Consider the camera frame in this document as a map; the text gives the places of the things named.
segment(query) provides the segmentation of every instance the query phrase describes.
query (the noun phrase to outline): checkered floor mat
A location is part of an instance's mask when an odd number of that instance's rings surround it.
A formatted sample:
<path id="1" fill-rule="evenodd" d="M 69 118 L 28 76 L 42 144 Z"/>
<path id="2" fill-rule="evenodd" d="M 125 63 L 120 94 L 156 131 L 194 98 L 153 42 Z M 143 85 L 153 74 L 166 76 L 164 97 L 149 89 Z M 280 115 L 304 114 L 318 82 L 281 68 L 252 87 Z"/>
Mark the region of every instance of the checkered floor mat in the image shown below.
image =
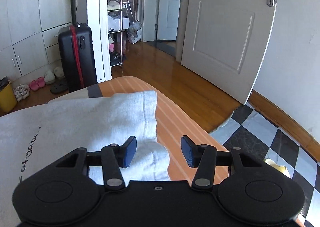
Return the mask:
<path id="1" fill-rule="evenodd" d="M 236 109 L 228 123 L 210 135 L 228 150 L 241 147 L 258 159 L 270 158 L 286 166 L 305 193 L 299 219 L 306 227 L 320 227 L 320 162 L 293 137 L 249 103 Z"/>

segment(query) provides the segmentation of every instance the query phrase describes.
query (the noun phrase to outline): trash can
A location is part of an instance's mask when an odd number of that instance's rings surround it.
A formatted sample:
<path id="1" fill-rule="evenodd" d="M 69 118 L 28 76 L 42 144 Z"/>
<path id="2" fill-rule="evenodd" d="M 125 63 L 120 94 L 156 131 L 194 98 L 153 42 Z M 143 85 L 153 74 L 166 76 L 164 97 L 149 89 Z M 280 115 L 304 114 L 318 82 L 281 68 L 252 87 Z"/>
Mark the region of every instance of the trash can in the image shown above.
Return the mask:
<path id="1" fill-rule="evenodd" d="M 0 91 L 0 109 L 9 113 L 16 105 L 17 100 L 12 90 L 11 81 L 9 81 L 9 84 Z"/>

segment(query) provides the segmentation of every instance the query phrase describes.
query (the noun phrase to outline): open door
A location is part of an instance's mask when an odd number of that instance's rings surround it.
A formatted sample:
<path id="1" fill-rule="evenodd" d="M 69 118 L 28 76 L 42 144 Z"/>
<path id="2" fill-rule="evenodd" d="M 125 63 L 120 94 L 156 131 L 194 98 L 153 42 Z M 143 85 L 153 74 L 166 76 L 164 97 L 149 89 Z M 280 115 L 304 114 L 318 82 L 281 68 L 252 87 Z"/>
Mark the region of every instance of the open door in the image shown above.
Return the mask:
<path id="1" fill-rule="evenodd" d="M 276 0 L 189 0 L 181 64 L 245 104 L 275 12 Z"/>
<path id="2" fill-rule="evenodd" d="M 157 40 L 177 38 L 180 0 L 159 0 Z"/>

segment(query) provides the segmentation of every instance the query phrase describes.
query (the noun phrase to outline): orange striped bedsheet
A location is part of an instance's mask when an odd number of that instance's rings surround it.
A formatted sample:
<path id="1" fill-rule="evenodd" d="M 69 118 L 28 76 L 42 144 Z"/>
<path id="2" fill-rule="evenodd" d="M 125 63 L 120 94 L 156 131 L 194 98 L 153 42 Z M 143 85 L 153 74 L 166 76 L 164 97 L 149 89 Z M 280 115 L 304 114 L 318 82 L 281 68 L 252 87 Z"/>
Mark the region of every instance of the orange striped bedsheet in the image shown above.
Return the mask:
<path id="1" fill-rule="evenodd" d="M 169 151 L 170 164 L 168 173 L 171 180 L 188 180 L 191 183 L 196 173 L 196 169 L 188 167 L 181 152 L 180 140 L 183 135 L 188 135 L 197 145 L 209 144 L 215 146 L 217 150 L 227 151 L 179 106 L 146 82 L 136 77 L 125 76 L 99 83 L 98 86 L 103 97 L 111 97 L 115 93 L 134 93 L 146 90 L 155 90 L 157 92 L 157 140 Z M 226 177 L 228 177 L 228 167 L 217 167 L 214 184 L 220 183 Z"/>

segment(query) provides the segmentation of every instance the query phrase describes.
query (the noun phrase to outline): black suitcase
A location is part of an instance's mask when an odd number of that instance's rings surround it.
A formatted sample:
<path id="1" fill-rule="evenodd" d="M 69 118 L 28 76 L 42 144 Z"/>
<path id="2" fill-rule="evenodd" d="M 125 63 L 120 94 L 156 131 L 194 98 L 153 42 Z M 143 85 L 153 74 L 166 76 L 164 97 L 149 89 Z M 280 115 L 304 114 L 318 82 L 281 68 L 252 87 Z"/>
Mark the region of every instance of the black suitcase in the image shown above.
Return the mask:
<path id="1" fill-rule="evenodd" d="M 69 92 L 98 83 L 90 27 L 77 24 L 61 28 L 58 43 Z"/>

